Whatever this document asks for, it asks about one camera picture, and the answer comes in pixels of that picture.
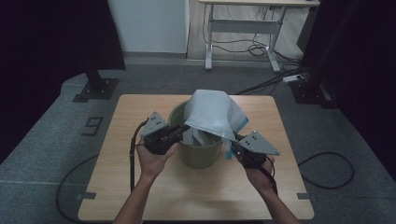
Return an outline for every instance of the stand base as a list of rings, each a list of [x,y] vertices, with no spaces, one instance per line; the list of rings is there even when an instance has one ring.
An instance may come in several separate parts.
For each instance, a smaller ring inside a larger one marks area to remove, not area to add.
[[[327,93],[323,85],[320,85],[315,92],[306,92],[304,89],[305,85],[302,83],[291,82],[290,88],[297,104],[321,105],[329,109],[337,108],[335,101],[330,97],[329,93]]]
[[[90,82],[88,82],[82,92],[75,96],[73,103],[87,103],[90,99],[110,99],[111,95],[116,89],[117,84],[119,83],[119,80],[117,78],[102,78],[102,80],[104,81],[104,85],[101,90],[94,90]]]
[[[205,70],[212,70],[212,45],[206,44]]]
[[[270,53],[269,49],[270,47],[265,47],[265,50],[267,52],[267,57],[270,60],[271,66],[273,67],[275,73],[280,73],[280,68],[279,65],[277,64],[275,54],[273,52]]]

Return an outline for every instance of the black curtain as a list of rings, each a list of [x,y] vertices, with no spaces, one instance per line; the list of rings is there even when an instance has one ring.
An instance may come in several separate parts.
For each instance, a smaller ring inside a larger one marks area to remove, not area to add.
[[[311,86],[325,84],[396,180],[395,12],[384,0],[323,0],[304,58]]]
[[[0,3],[1,161],[60,94],[91,70],[125,70],[106,0]]]

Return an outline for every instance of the white wall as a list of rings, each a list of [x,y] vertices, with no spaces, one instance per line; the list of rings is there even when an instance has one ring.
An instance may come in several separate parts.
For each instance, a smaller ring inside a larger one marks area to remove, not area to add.
[[[186,53],[189,0],[108,0],[122,51]]]

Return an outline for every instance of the wooden table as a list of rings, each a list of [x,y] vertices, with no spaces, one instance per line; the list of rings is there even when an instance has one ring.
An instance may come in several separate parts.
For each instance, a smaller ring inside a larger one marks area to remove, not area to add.
[[[267,34],[272,35],[270,46],[266,47],[267,56],[274,69],[280,72],[274,49],[282,27],[287,7],[318,7],[319,0],[199,0],[200,3],[210,5],[210,13],[207,22],[207,45],[205,56],[205,69],[212,69],[212,33],[244,33],[244,34]],[[214,5],[237,5],[237,6],[271,6],[282,7],[277,21],[237,21],[217,20],[213,18]]]
[[[299,219],[314,216],[288,137],[270,96],[232,96],[249,118],[241,134],[260,132],[281,153],[276,157],[279,197]],[[157,111],[164,119],[189,95],[122,95],[108,128],[78,212],[82,220],[113,220],[130,194],[129,150],[137,125]],[[135,156],[135,176],[140,166]],[[171,157],[154,183],[143,220],[252,220],[271,219],[257,191],[250,185],[236,158],[225,160],[225,149],[209,168],[195,170],[178,154]]]

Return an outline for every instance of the wire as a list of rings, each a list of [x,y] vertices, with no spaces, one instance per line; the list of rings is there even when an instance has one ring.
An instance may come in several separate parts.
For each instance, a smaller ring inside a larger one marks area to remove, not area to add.
[[[244,93],[251,94],[251,93],[252,93],[251,91],[255,91],[255,90],[257,90],[257,89],[260,89],[260,88],[263,88],[263,87],[267,87],[267,86],[276,84],[277,82],[279,82],[280,80],[282,80],[282,78],[285,77],[286,75],[299,73],[299,72],[301,72],[301,71],[304,71],[304,68],[300,68],[300,67],[299,67],[299,68],[296,68],[296,69],[291,69],[291,70],[289,70],[289,71],[285,71],[285,72],[283,72],[283,73],[277,75],[276,77],[272,77],[272,78],[270,78],[270,79],[264,81],[263,83],[261,83],[261,84],[259,84],[259,85],[256,85],[256,86],[247,88],[247,89],[242,90],[242,91],[239,91],[239,92],[235,93],[234,95],[241,95],[241,94],[244,94]]]
[[[272,95],[272,93],[274,92],[277,84],[279,84],[280,80],[274,85],[274,87],[270,90],[270,92],[268,92],[268,95]]]
[[[204,16],[203,16],[203,25],[202,25],[202,34],[204,37],[204,41],[206,44],[208,44],[206,37],[205,37],[205,17],[206,17],[206,8],[207,5],[205,5],[205,10],[204,10]],[[230,40],[230,41],[217,41],[217,40],[213,40],[212,42],[214,43],[218,43],[218,44],[231,44],[231,43],[236,43],[236,42],[253,42],[253,43],[257,43],[259,45],[262,45],[265,47],[265,45],[259,41],[254,40],[255,37],[253,37],[253,39],[240,39],[240,40]],[[253,56],[262,56],[262,54],[260,55],[255,55],[254,53],[251,52],[250,47],[248,49],[245,50],[229,50],[229,49],[225,49],[223,47],[217,46],[217,45],[212,45],[213,48],[218,48],[218,49],[222,49],[224,51],[230,52],[230,53],[246,53],[246,52],[250,52],[250,54],[252,54]]]
[[[131,192],[134,189],[134,149],[136,147],[136,137],[137,134],[139,133],[139,130],[145,126],[149,121],[149,118],[147,118],[145,121],[141,122],[139,126],[137,126],[136,130],[134,130],[134,136],[131,139],[131,148],[129,151],[129,163],[130,163],[130,188]]]
[[[67,179],[67,177],[69,177],[75,170],[77,170],[78,167],[80,167],[81,165],[83,165],[84,163],[86,163],[87,161],[93,160],[94,158],[98,157],[99,154],[96,154],[92,157],[89,157],[87,160],[82,161],[81,163],[79,163],[77,166],[75,166],[72,170],[70,170],[62,179],[61,183],[58,186],[58,189],[56,191],[56,208],[58,209],[58,212],[67,220],[71,221],[71,222],[75,222],[75,223],[111,223],[108,221],[82,221],[82,220],[77,220],[74,219],[72,217],[69,217],[61,208],[61,203],[60,203],[60,194],[61,194],[61,188],[62,185],[64,184],[64,181]]]
[[[230,13],[230,5],[227,5],[227,11],[228,11],[228,15],[231,17],[231,19],[233,19],[233,16]]]
[[[261,13],[262,13],[262,7],[259,7],[256,14],[254,14],[253,20],[256,21],[259,18]]]
[[[311,183],[312,185],[314,185],[316,187],[319,187],[319,188],[322,188],[322,189],[340,189],[340,188],[346,186],[347,184],[349,184],[353,180],[353,177],[355,176],[355,169],[353,168],[352,163],[346,157],[342,156],[341,154],[338,154],[338,153],[335,153],[335,152],[321,152],[321,153],[318,153],[316,155],[313,155],[313,156],[309,157],[308,159],[298,163],[297,165],[300,167],[301,165],[303,165],[304,163],[306,163],[308,161],[311,161],[315,157],[318,157],[318,156],[321,156],[321,155],[326,155],[326,154],[332,154],[332,155],[338,156],[338,157],[342,158],[344,161],[346,161],[346,163],[349,165],[349,167],[351,169],[351,172],[352,172],[350,177],[348,178],[348,180],[345,181],[342,184],[335,185],[335,186],[323,186],[323,185],[320,185],[320,184],[312,181],[311,179],[309,179],[305,175],[301,174],[303,179],[306,180],[307,182]]]
[[[265,155],[265,157],[267,158],[267,160],[268,160],[269,162],[271,162],[271,165],[272,165],[272,167],[273,167],[273,174],[272,174],[272,176],[275,177],[275,166],[274,166],[274,162],[271,161],[270,158],[269,158],[267,155]]]

